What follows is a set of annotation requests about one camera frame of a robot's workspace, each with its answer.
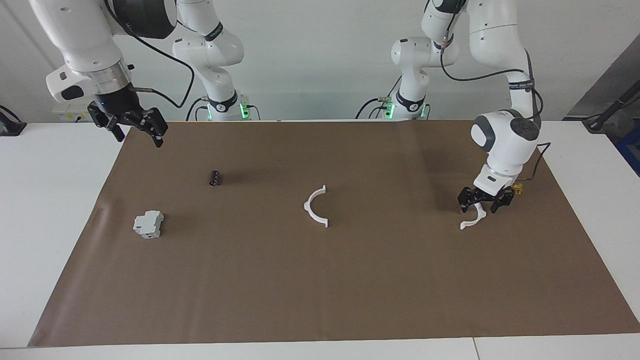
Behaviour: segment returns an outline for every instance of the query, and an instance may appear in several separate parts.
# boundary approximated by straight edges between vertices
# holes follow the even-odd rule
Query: brown mat
[[[460,231],[486,156],[470,126],[171,124],[162,149],[131,131],[29,346],[640,332],[546,164]],[[328,229],[303,210],[323,184]]]

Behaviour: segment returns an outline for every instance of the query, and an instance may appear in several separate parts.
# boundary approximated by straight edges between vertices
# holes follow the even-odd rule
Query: black pole
[[[640,92],[640,80],[636,81],[616,102],[614,102],[596,120],[586,120],[582,122],[590,133],[596,133],[602,129],[604,123],[609,120],[618,110],[622,109],[638,92]]]
[[[18,136],[27,126],[25,122],[13,122],[0,111],[0,136]]]

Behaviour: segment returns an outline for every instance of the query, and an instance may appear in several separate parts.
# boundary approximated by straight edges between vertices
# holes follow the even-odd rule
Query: white table
[[[579,123],[546,122],[542,141],[553,142],[547,163],[640,318],[640,179],[605,136]],[[92,124],[31,124],[0,138],[0,360],[640,359],[640,334],[20,349],[119,150]]]

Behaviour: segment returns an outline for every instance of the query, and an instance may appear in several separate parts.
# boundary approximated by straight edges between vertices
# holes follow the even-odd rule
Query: white arc-shaped part
[[[486,217],[486,211],[482,208],[482,204],[476,203],[476,210],[478,210],[478,218],[474,221],[463,221],[460,223],[460,230],[464,230],[467,226],[476,225],[480,220]]]
[[[311,202],[316,198],[316,196],[318,195],[322,195],[326,193],[326,185],[322,185],[321,189],[318,189],[316,191],[314,191],[311,196],[309,196],[309,200],[307,202],[305,202],[305,210],[307,210],[307,212],[309,213],[309,216],[311,216],[312,219],[314,219],[315,221],[319,222],[320,224],[324,224],[324,227],[329,227],[329,220],[325,219],[325,218],[321,218],[319,216],[317,216],[313,210],[311,210]]]

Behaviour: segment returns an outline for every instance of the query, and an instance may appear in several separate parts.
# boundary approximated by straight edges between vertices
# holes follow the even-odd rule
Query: white circuit breaker
[[[133,223],[133,231],[145,239],[155,239],[160,237],[160,225],[164,220],[164,215],[160,211],[150,210],[144,215],[136,217]]]

